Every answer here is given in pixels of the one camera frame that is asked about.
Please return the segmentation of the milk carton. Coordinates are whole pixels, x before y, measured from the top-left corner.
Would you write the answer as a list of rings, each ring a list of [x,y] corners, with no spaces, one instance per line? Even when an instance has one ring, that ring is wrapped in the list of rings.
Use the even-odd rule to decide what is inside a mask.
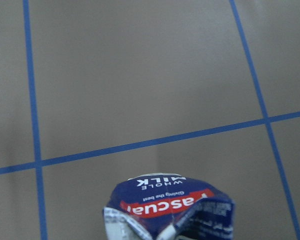
[[[109,240],[231,240],[234,201],[202,180],[150,173],[119,183],[103,208]]]

